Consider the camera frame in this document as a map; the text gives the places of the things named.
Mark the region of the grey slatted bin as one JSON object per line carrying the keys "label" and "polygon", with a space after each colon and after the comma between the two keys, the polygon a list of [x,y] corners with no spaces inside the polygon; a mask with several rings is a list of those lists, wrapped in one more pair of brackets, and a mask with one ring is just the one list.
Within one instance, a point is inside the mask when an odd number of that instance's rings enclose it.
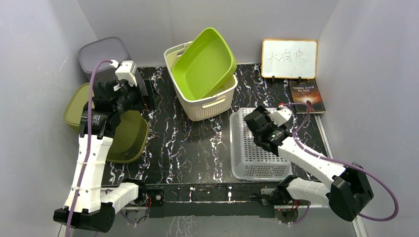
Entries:
{"label": "grey slatted bin", "polygon": [[[118,37],[103,38],[91,42],[83,46],[79,50],[78,59],[80,66],[84,71],[87,79],[90,81],[91,74],[97,63],[101,60],[116,60],[119,64],[123,61],[132,61],[132,58],[123,43]],[[109,63],[103,63],[95,75],[95,82],[103,80],[110,81],[116,79],[115,68],[112,68]],[[137,70],[135,62],[132,64],[132,74],[135,76],[142,95],[149,95],[147,92],[146,84]]]}

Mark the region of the olive green slatted bin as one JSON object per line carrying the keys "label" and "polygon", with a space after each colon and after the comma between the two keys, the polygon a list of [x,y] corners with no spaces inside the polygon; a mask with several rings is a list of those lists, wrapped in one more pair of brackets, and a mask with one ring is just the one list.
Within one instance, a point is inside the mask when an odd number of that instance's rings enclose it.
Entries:
{"label": "olive green slatted bin", "polygon": [[[64,112],[64,121],[69,127],[79,132],[79,124],[84,106],[88,100],[89,84],[81,85]],[[121,123],[116,129],[114,141],[109,149],[106,161],[130,163],[143,153],[149,135],[149,125],[139,111],[128,111],[121,116]]]}

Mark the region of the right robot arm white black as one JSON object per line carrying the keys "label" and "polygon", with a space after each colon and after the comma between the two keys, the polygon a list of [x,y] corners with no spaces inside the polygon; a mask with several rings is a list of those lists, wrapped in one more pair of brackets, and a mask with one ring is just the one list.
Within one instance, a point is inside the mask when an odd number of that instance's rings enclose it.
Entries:
{"label": "right robot arm white black", "polygon": [[300,143],[286,128],[291,116],[286,106],[275,111],[258,106],[244,117],[258,147],[295,163],[318,179],[314,182],[288,176],[277,186],[279,200],[284,204],[300,199],[318,203],[329,207],[339,218],[353,221],[374,197],[361,166],[324,160],[322,153]]}

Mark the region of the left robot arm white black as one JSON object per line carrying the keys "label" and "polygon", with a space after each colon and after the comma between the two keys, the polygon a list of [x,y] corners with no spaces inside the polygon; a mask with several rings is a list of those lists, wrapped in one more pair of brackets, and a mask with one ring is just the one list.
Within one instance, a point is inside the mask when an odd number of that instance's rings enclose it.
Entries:
{"label": "left robot arm white black", "polygon": [[124,179],[102,194],[106,162],[135,161],[146,146],[150,128],[141,115],[144,107],[132,80],[91,81],[73,95],[64,117],[79,135],[78,158],[68,197],[53,215],[55,222],[65,225],[66,236],[73,228],[106,233],[125,206],[151,203],[140,179]]}

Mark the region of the pale green colander basket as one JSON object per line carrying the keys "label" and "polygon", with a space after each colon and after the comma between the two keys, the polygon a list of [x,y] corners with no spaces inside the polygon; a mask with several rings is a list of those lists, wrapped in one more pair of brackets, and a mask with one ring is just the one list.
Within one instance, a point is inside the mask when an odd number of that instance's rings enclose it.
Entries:
{"label": "pale green colander basket", "polygon": [[254,143],[244,120],[253,110],[240,108],[229,117],[232,174],[246,181],[282,181],[292,174],[292,164]]}

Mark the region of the lime green plastic basin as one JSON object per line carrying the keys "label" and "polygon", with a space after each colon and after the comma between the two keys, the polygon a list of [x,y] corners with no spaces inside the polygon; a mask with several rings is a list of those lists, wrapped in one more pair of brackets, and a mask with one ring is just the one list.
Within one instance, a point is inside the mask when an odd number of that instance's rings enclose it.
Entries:
{"label": "lime green plastic basin", "polygon": [[236,58],[213,27],[204,29],[181,54],[172,75],[187,100],[210,97],[234,74]]}

